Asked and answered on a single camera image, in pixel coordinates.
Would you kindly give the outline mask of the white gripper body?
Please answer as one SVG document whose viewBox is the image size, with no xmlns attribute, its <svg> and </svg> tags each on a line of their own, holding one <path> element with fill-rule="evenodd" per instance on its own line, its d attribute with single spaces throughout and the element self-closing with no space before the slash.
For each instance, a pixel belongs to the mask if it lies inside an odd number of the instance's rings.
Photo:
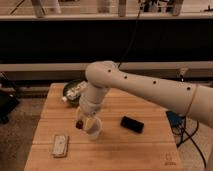
<svg viewBox="0 0 213 171">
<path fill-rule="evenodd" d="M 80 107 L 77 108 L 77 110 L 76 110 L 76 122 L 79 121 L 79 120 L 82 120 L 83 123 L 84 123 L 84 126 L 85 126 L 86 120 L 88 118 L 91 118 L 91 117 L 96 117 L 96 116 L 95 115 L 88 115 Z"/>
</svg>

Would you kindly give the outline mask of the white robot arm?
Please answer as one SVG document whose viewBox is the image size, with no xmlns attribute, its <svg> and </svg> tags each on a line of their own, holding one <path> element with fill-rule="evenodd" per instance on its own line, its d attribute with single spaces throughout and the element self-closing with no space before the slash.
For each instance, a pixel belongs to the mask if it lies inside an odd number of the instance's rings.
<svg viewBox="0 0 213 171">
<path fill-rule="evenodd" d="M 89 64 L 88 84 L 80 97 L 80 109 L 95 115 L 110 88 L 116 88 L 187 116 L 213 129 L 213 88 L 122 72 L 113 61 Z"/>
</svg>

